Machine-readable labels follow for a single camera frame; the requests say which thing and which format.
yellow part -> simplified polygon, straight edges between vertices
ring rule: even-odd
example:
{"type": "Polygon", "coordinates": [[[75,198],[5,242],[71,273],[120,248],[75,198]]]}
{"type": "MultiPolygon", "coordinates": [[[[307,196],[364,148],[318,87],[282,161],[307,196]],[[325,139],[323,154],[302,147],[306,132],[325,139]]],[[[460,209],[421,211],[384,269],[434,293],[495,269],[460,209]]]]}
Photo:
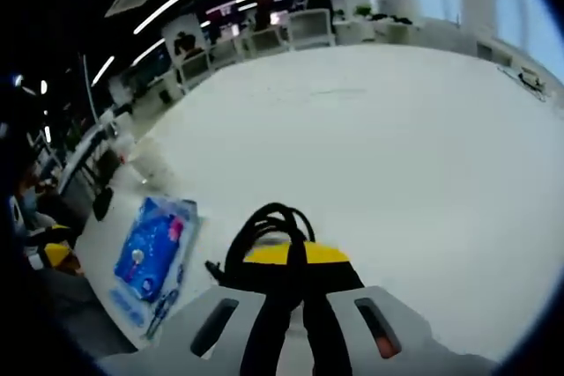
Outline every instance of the yellow part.
{"type": "MultiPolygon", "coordinates": [[[[326,247],[315,242],[304,242],[308,263],[348,262],[349,258],[336,248],[326,247]]],[[[287,264],[289,243],[276,246],[258,247],[245,257],[245,262],[262,264],[287,264]]]]}
{"type": "Polygon", "coordinates": [[[45,254],[52,267],[57,267],[71,253],[71,249],[61,244],[47,244],[45,254]]]}

table surface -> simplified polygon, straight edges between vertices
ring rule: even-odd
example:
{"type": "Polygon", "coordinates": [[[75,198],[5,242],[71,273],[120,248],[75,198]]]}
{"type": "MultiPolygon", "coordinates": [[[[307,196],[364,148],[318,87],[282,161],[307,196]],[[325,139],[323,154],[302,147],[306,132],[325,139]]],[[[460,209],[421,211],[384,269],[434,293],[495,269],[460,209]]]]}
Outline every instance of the table surface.
{"type": "MultiPolygon", "coordinates": [[[[564,263],[563,130],[495,65],[438,50],[311,49],[225,68],[148,134],[177,173],[174,194],[205,217],[176,308],[213,283],[204,261],[223,262],[251,213],[276,201],[302,210],[319,242],[423,315],[439,342],[502,360],[564,263]]],[[[126,173],[77,254],[143,347],[105,297],[142,197],[126,173]]],[[[304,333],[290,335],[282,372],[311,365],[304,333]]]]}

